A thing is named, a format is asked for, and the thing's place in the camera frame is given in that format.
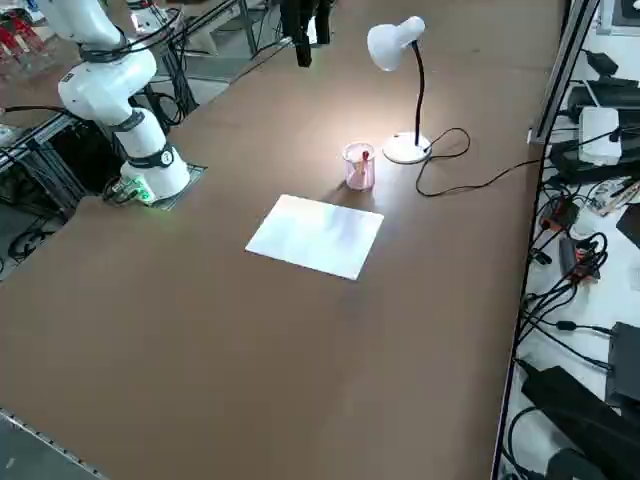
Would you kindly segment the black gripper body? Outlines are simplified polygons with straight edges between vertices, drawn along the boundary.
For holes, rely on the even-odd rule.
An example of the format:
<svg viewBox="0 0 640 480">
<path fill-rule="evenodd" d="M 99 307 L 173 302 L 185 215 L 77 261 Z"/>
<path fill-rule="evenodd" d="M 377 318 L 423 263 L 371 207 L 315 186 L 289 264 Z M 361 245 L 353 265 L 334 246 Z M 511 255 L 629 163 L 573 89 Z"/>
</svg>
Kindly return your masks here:
<svg viewBox="0 0 640 480">
<path fill-rule="evenodd" d="M 284 30 L 306 27 L 312 17 L 317 28 L 328 29 L 331 2 L 327 0 L 283 0 L 280 13 Z"/>
</svg>

